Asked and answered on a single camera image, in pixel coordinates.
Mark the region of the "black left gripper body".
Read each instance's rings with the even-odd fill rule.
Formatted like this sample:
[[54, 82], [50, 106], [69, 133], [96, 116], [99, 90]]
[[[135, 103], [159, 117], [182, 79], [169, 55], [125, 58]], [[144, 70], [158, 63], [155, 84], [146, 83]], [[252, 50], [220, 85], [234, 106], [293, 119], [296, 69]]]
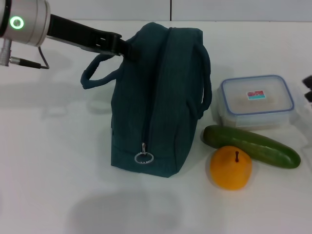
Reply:
[[121, 35], [94, 29], [56, 15], [50, 16], [47, 37], [90, 52], [122, 54]]

